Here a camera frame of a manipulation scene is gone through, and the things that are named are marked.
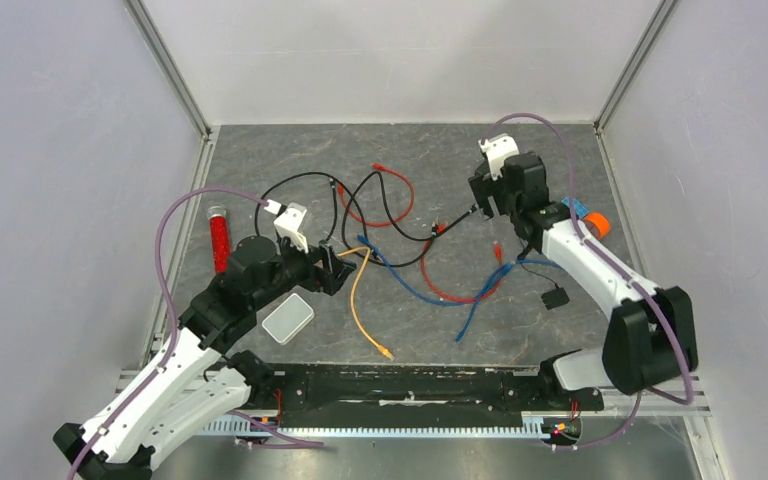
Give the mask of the blue lego brick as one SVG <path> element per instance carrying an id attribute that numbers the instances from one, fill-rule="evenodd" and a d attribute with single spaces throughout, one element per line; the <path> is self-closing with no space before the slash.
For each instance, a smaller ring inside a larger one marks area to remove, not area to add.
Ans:
<path id="1" fill-rule="evenodd" d="M 578 198 L 564 197 L 561 202 L 567 207 L 572 206 L 578 218 L 584 218 L 591 213 L 591 210 L 581 203 Z"/>

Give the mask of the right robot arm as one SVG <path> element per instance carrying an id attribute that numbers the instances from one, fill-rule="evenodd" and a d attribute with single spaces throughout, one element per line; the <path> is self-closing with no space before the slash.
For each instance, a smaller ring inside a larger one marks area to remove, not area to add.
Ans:
<path id="1" fill-rule="evenodd" d="M 545 405 L 562 408 L 589 387 L 609 385 L 633 395 L 689 379 L 699 364 L 689 294 L 630 269 L 573 219 L 568 205 L 551 200 L 536 153 L 515 154 L 500 165 L 483 162 L 468 183 L 487 217 L 508 217 L 516 235 L 570 275 L 608 320 L 601 347 L 542 363 L 537 392 Z"/>

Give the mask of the clear plastic box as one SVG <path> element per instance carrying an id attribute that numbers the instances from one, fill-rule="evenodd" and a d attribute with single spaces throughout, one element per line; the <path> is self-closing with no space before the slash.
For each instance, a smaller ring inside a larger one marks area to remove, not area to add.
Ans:
<path id="1" fill-rule="evenodd" d="M 313 308 L 297 293 L 292 293 L 262 322 L 262 328 L 278 344 L 288 344 L 314 318 Z"/>

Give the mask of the red glitter tube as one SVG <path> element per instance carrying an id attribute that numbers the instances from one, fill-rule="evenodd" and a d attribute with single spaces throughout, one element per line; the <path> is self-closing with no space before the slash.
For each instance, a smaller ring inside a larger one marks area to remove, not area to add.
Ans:
<path id="1" fill-rule="evenodd" d="M 215 272 L 223 273 L 227 269 L 231 253 L 230 235 L 227 225 L 227 211 L 221 205 L 213 205 L 207 210 L 211 235 Z"/>

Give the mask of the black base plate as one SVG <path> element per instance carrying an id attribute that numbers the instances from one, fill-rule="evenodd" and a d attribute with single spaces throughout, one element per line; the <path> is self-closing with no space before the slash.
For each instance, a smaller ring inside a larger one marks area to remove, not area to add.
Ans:
<path id="1" fill-rule="evenodd" d="M 244 405 L 289 428 L 516 427 L 524 412 L 600 412 L 593 387 L 563 392 L 536 368 L 277 363 Z"/>

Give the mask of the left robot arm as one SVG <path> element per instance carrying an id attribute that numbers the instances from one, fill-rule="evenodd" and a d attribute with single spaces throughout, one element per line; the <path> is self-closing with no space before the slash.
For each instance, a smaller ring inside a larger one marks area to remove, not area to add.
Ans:
<path id="1" fill-rule="evenodd" d="M 53 441 L 68 478 L 149 479 L 185 441 L 245 404 L 267 405 L 272 368 L 253 352 L 229 350 L 257 325 L 257 313 L 296 287 L 336 294 L 356 271 L 325 242 L 307 250 L 264 236 L 241 240 L 179 316 L 157 355 L 99 413 L 65 423 Z"/>

